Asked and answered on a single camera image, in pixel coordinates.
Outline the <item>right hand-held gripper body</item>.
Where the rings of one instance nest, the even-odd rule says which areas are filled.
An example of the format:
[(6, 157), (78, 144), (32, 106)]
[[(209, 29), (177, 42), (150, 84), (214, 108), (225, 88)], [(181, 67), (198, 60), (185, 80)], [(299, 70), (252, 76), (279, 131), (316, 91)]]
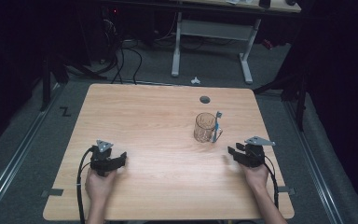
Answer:
[(263, 146), (275, 146), (275, 143), (259, 136), (245, 140), (244, 151), (246, 167), (255, 168), (265, 163)]

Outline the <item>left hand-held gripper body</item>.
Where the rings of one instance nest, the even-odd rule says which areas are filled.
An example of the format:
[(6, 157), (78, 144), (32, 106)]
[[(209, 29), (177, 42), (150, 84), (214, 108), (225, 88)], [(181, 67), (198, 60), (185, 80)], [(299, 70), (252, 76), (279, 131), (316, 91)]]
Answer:
[(90, 167), (96, 171), (99, 176), (105, 176), (107, 172), (107, 162), (110, 160), (112, 143), (105, 142), (101, 139), (96, 140), (96, 146), (93, 146)]

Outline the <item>blue toothbrush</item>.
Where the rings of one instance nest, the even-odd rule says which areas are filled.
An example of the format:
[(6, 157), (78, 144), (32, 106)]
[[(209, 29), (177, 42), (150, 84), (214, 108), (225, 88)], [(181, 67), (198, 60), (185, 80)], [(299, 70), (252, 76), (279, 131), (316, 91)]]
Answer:
[(220, 130), (220, 126), (219, 126), (219, 119), (222, 118), (222, 112), (217, 111), (215, 114), (215, 119), (214, 119), (214, 131), (213, 131), (213, 139), (212, 142), (215, 143), (221, 133)]

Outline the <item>clear glass mug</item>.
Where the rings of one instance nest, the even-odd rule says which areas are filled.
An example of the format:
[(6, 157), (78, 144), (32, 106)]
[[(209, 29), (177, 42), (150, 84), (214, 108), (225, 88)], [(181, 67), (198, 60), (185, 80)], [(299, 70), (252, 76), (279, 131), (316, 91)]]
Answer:
[(215, 115), (211, 113), (200, 113), (196, 116), (194, 127), (194, 138), (201, 143), (211, 142), (213, 139)]

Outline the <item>person's right hand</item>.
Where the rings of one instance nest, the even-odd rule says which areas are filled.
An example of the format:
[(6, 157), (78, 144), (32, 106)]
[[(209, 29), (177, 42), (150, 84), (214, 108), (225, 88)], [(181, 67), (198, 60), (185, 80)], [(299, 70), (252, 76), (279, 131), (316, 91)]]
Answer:
[(242, 166), (244, 171), (246, 182), (252, 190), (264, 189), (267, 185), (269, 171), (264, 165), (258, 167), (246, 167)]

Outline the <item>person's left hand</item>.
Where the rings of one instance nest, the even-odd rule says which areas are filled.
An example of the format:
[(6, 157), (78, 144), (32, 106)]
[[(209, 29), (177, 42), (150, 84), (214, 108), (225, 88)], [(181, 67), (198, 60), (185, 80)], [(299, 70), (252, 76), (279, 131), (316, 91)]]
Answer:
[(95, 170), (88, 170), (85, 187), (92, 204), (106, 203), (112, 192), (116, 174), (117, 172), (113, 171), (107, 176), (100, 176)]

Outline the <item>grey tape strip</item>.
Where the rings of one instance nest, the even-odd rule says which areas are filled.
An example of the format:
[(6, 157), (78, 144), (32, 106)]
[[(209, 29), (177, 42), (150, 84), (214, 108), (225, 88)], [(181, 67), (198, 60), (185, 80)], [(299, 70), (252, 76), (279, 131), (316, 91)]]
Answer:
[(48, 196), (62, 196), (62, 189), (44, 189), (41, 193), (43, 198), (47, 198)]
[(287, 187), (287, 186), (279, 186), (278, 191), (279, 192), (286, 192), (288, 195), (295, 195), (296, 194), (296, 190), (294, 188), (290, 188), (290, 187)]

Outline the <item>black metal stand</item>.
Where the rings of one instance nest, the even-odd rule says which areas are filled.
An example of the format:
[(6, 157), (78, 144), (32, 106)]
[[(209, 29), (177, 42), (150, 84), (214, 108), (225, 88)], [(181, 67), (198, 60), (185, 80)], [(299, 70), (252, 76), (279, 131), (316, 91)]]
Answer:
[(76, 63), (70, 60), (67, 57), (64, 57), (61, 54), (57, 53), (48, 53), (42, 63), (42, 106), (41, 110), (46, 111), (50, 102), (52, 100), (51, 92), (52, 88), (50, 87), (51, 84), (51, 77), (55, 77), (56, 81), (59, 84), (66, 84), (69, 81), (69, 76), (66, 72), (66, 66), (70, 65), (75, 68), (75, 70), (81, 72), (83, 75), (87, 77), (91, 77), (97, 80), (105, 80), (105, 77), (98, 75), (95, 72), (92, 72), (85, 66), (81, 65), (80, 63)]
[(306, 109), (307, 74), (296, 73), (276, 78), (270, 83), (254, 89), (254, 94), (260, 94), (268, 90), (282, 90), (281, 99), (284, 102), (296, 100), (295, 122), (297, 128), (302, 132), (303, 116)]

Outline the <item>white-framed wooden desk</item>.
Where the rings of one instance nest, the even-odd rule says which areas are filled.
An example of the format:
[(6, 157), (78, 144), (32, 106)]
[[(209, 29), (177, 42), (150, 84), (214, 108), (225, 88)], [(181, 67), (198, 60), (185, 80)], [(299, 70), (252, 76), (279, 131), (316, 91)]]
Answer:
[[(251, 5), (231, 5), (226, 0), (178, 0), (180, 7), (185, 5), (199, 5), (201, 7), (217, 7), (219, 9), (250, 9), (253, 12), (272, 13), (300, 13), (301, 6), (296, 0), (270, 0), (270, 8), (262, 8), (259, 0), (253, 0)], [(256, 17), (250, 24), (227, 23), (224, 21), (206, 21), (205, 19), (183, 19), (182, 13), (177, 13), (175, 48), (172, 57), (172, 76), (180, 74), (181, 61), (181, 37), (183, 35), (220, 38), (227, 40), (245, 41), (243, 52), (239, 54), (241, 69), (246, 84), (252, 84), (253, 78), (248, 64), (248, 57), (261, 23), (261, 18)]]

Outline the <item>dark computer tower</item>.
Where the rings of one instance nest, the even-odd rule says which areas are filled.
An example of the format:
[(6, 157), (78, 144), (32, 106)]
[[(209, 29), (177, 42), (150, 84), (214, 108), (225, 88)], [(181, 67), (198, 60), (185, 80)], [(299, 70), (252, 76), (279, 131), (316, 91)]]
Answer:
[(103, 33), (107, 44), (107, 58), (113, 63), (120, 46), (119, 15), (117, 7), (102, 6)]

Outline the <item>metal floor rail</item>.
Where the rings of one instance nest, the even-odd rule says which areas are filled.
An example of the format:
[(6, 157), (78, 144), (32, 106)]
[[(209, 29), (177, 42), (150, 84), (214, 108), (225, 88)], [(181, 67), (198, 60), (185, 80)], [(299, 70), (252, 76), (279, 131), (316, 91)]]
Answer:
[(59, 83), (48, 88), (51, 99), (43, 105), (43, 85), (38, 85), (32, 99), (15, 114), (0, 136), (0, 201), (28, 154), (51, 105), (64, 88), (65, 85)]
[(295, 129), (296, 136), (300, 142), (300, 148), (305, 159), (305, 163), (308, 167), (310, 176), (318, 192), (319, 198), (322, 202), (324, 211), (327, 214), (330, 224), (343, 224), (342, 216), (337, 209), (337, 205), (331, 193), (331, 190), (327, 186), (323, 174), (317, 164), (317, 161), (315, 160), (306, 135), (300, 131), (298, 125), (296, 124), (296, 112), (293, 109), (292, 104), (283, 103), (283, 106), (291, 120), (292, 126)]

